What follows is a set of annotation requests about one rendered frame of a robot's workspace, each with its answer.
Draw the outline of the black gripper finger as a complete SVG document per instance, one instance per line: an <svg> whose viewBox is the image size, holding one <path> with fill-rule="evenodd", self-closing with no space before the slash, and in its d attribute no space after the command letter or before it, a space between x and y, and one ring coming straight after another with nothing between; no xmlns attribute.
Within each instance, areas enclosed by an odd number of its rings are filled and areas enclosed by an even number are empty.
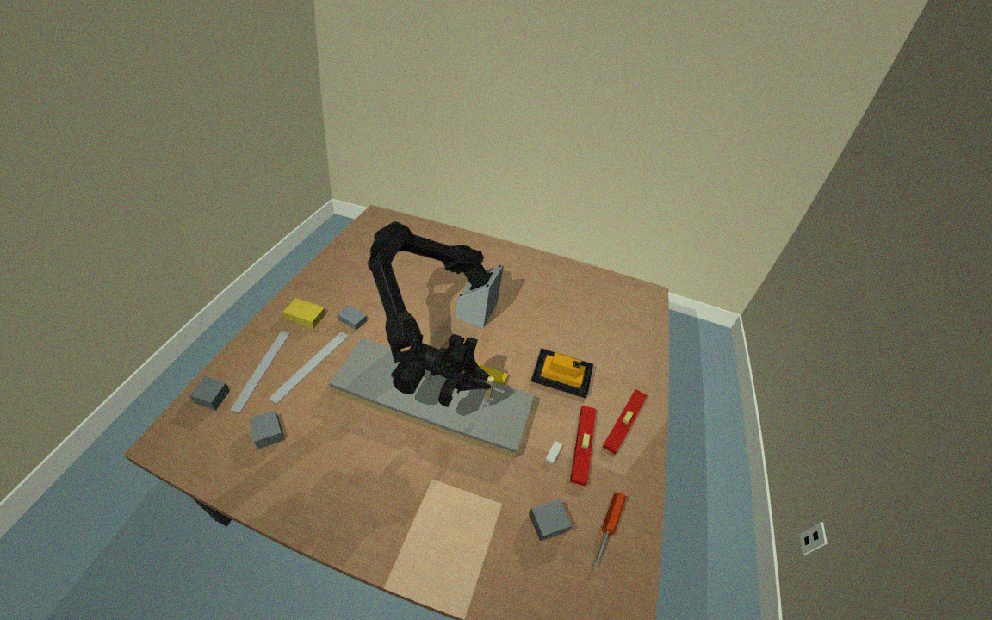
<svg viewBox="0 0 992 620"><path fill-rule="evenodd" d="M474 378L473 376L466 374L466 370L464 370L456 392L458 393L460 391L469 391L469 389L483 388L491 388L491 384L485 383L484 381L479 380L479 378Z"/></svg>
<svg viewBox="0 0 992 620"><path fill-rule="evenodd" d="M485 370L480 368L479 364L474 360L474 354L471 356L471 361L468 363L468 368L466 369L466 374L473 376L474 378L480 378L481 380L487 381L490 375L487 375Z"/></svg>

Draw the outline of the grey flat strip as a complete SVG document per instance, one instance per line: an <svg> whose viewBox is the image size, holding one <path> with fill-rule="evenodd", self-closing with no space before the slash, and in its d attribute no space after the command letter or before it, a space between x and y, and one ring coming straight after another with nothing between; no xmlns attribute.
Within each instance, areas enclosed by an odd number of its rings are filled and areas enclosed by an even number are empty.
<svg viewBox="0 0 992 620"><path fill-rule="evenodd" d="M258 369L255 369L255 372L253 372L253 376L249 378L250 381L248 381L248 383L245 384L244 391L241 391L241 394L239 394L237 400L235 401L235 405L233 405L231 408L231 411L234 412L243 411L243 407L245 403L247 403L247 400L251 397L253 391L255 391L255 388L258 386L258 383L260 382L261 378L263 378L265 374L265 370L270 366L270 363L272 363L273 361L273 357L278 356L278 351L281 349L281 345L283 345L283 343L286 343L288 335L290 335L290 332L283 332L283 331L280 332L278 338L276 338L276 341L272 343L270 350L268 350L268 353L265 353L263 361L259 363Z"/></svg>
<svg viewBox="0 0 992 620"><path fill-rule="evenodd" d="M324 358L332 352L332 350L335 350L341 343L343 343L347 337L348 335L343 332L336 335L334 340L327 343L325 348L320 349L316 356L310 358L308 363L306 363L306 366L304 366L304 368L300 368L295 375L291 376L290 380L288 380L287 383L284 383L279 388L279 391L276 391L272 396L270 396L269 400L272 400L273 403L278 404L281 398L286 397L286 394L290 393L295 386L298 386L298 383L300 383L303 378L306 378L307 374L310 373L311 370L318 368L318 364L322 362Z"/></svg>

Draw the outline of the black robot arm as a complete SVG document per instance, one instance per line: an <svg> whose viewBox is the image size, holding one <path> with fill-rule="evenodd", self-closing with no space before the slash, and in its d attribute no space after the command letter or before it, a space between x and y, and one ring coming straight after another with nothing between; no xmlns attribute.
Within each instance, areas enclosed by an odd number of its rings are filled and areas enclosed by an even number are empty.
<svg viewBox="0 0 992 620"><path fill-rule="evenodd" d="M445 270L452 272L463 272L471 282L471 290L486 285L491 279L492 272L486 272L483 267L483 252L472 250L468 245L448 246L433 240L411 234L408 226L403 226L400 222L391 222L387 226L375 232L375 242L371 247L371 258L369 259L369 270L373 271L375 285L381 296L383 310L385 310L386 334L393 354L394 362L400 362L391 377L397 391L403 394L414 394L421 378L424 378L425 369L428 369L429 362L436 348L431 348L424 343L424 335L421 335L416 319L406 310L398 287L396 275L391 262L398 251L413 252L419 256L437 259L443 262ZM436 363L444 370L452 373L456 370L457 363L463 360L464 352L468 348L461 335L452 334L449 338L449 348L442 348L442 358L438 358ZM409 350L401 350L409 348Z"/></svg>

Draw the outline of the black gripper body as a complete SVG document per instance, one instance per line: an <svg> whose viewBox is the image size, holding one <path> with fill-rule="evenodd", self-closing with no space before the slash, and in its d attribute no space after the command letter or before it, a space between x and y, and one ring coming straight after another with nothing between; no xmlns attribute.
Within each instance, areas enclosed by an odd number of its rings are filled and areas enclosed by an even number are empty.
<svg viewBox="0 0 992 620"><path fill-rule="evenodd" d="M440 350L436 349L436 352L434 352L431 357L428 365L428 370L431 371L431 375L436 376L436 374L438 374L446 377L446 381L441 389L440 395L438 395L438 403L441 403L441 405L449 407L451 404L453 398L452 394L456 389L458 389L458 383L460 383L463 376L462 370L466 370L468 368L468 363L471 361L471 356L474 354L477 341L479 340L475 340L475 338L466 338L464 344L468 348L466 348L464 352L463 360L460 363L457 363L456 370L454 370L453 374L448 372L448 370L444 370L441 366L438 366L438 363L436 363L438 358L443 357L443 353L440 353L442 348Z"/></svg>

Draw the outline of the long red flat bar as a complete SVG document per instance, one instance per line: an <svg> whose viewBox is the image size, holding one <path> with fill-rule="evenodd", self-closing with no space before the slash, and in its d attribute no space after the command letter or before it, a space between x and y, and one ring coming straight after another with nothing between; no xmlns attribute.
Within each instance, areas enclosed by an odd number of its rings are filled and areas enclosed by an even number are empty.
<svg viewBox="0 0 992 620"><path fill-rule="evenodd" d="M603 444L604 449L609 449L611 454L617 454L618 449L621 448L623 440L626 438L627 433L633 421L636 419L636 415L639 412L639 408L644 404L645 399L648 395L635 391L629 400L629 403L623 409L621 417L619 417L617 423L611 429L609 438L606 438Z"/></svg>
<svg viewBox="0 0 992 620"><path fill-rule="evenodd" d="M580 424L576 431L576 446L571 472L571 483L589 483L589 466L593 446L593 429L595 427L596 409L582 406Z"/></svg>

